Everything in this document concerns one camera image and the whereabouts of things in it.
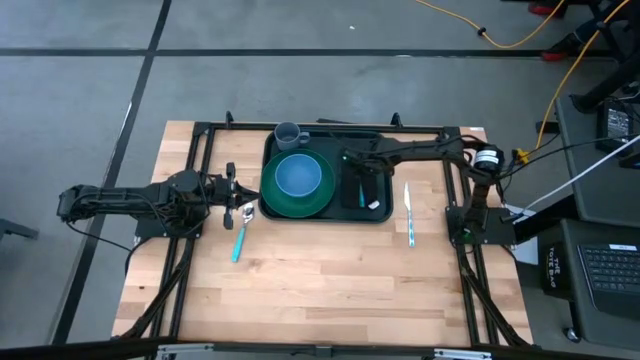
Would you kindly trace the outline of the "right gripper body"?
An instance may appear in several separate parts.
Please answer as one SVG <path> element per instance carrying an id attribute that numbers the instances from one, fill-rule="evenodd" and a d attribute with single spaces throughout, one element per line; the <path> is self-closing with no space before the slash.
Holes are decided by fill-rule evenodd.
<path id="1" fill-rule="evenodd" d="M 398 148 L 397 142 L 378 142 L 373 149 L 366 150 L 352 146 L 344 146 L 343 160 L 351 167 L 363 173 L 395 173 L 395 163 L 390 159 L 391 153 Z"/>

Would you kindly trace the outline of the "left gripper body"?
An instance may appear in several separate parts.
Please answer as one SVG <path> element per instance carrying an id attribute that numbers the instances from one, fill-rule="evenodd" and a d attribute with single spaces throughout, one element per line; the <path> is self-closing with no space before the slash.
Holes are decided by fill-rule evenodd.
<path id="1" fill-rule="evenodd" d="M 226 164 L 225 174 L 208 174 L 209 183 L 206 185 L 206 198 L 209 206 L 224 208 L 223 226 L 226 230 L 233 229 L 233 211 L 237 209 L 236 201 L 236 167 L 233 162 Z"/>

